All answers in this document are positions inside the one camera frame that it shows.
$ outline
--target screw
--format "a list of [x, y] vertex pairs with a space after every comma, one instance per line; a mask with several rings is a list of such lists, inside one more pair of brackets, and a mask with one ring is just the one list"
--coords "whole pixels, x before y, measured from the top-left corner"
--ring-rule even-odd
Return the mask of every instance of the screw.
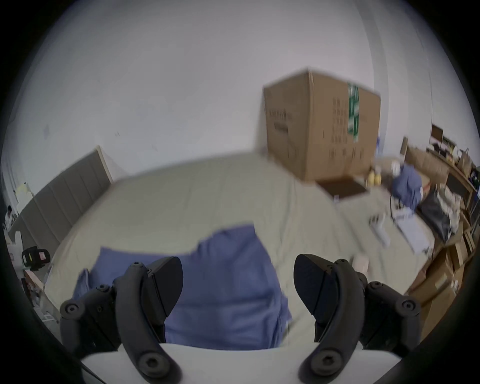
[[147, 352], [139, 358], [138, 369], [148, 377], [160, 378], [168, 374], [170, 363], [159, 353]]
[[310, 367], [318, 376], [330, 376], [338, 372], [343, 365], [342, 356], [334, 349], [324, 349], [314, 355]]
[[402, 303], [402, 307], [408, 309], [409, 311], [412, 311], [415, 309], [415, 303], [412, 300], [405, 300]]
[[65, 311], [66, 311], [67, 313], [73, 313], [73, 312], [75, 312], [77, 309], [78, 309], [78, 305], [77, 305], [77, 304], [70, 304], [67, 308], [65, 308]]
[[100, 284], [96, 289], [99, 290], [100, 292], [108, 292], [110, 287], [105, 284]]
[[380, 281], [372, 281], [371, 285], [372, 289], [378, 289], [383, 286], [383, 284]]

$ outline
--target blue towel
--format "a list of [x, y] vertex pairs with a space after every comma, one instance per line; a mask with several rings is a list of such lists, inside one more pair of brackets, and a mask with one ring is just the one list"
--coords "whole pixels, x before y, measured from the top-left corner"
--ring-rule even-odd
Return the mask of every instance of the blue towel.
[[392, 195], [415, 211], [421, 201], [421, 177], [409, 164], [402, 165], [400, 175], [392, 180]]
[[[80, 273], [73, 298], [100, 284], [111, 285], [134, 261], [149, 265], [166, 256], [102, 248], [93, 269]], [[291, 314], [252, 225], [219, 231], [178, 257], [183, 290], [165, 321], [168, 343], [224, 350], [280, 345]]]

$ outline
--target bedsheet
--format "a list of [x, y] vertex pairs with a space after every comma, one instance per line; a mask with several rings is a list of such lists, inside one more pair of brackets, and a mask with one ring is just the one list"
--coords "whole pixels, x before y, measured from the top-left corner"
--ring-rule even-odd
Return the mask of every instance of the bedsheet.
[[370, 259], [368, 281], [401, 293], [426, 262], [425, 254], [413, 254], [389, 216], [384, 225], [391, 238], [388, 249], [371, 231], [368, 217], [387, 212], [388, 203], [389, 194], [373, 188], [335, 204], [316, 184], [302, 183], [256, 153], [158, 169], [115, 183], [84, 214], [55, 252], [45, 293], [59, 308], [72, 297], [80, 271], [93, 267], [102, 246], [187, 253], [221, 228], [253, 223], [292, 314], [282, 344], [309, 343], [314, 319], [293, 284], [298, 254], [333, 262], [363, 252]]

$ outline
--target black device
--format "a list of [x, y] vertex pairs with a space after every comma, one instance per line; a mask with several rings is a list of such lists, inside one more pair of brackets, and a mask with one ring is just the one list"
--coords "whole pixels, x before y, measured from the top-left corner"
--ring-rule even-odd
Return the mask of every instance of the black device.
[[[297, 293], [315, 318], [315, 350], [299, 367], [302, 382], [328, 383], [348, 363], [358, 341], [365, 349], [405, 357], [420, 342], [420, 305], [363, 274], [343, 259], [297, 256]], [[181, 369], [162, 349], [166, 317], [183, 286], [178, 257], [133, 263], [113, 285], [99, 286], [60, 308], [63, 344], [77, 358], [115, 351], [122, 343], [150, 383], [178, 383]]]
[[24, 266], [31, 271], [38, 271], [45, 264], [50, 263], [50, 253], [46, 249], [39, 249], [37, 246], [25, 249], [22, 252]]

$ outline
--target paper bag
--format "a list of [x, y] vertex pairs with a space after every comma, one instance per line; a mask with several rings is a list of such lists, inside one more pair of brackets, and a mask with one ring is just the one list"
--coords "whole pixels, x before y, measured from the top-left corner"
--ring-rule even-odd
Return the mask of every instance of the paper bag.
[[470, 176], [470, 172], [472, 171], [472, 159], [468, 155], [468, 148], [462, 153], [462, 157], [458, 161], [456, 167], [461, 170], [466, 177]]

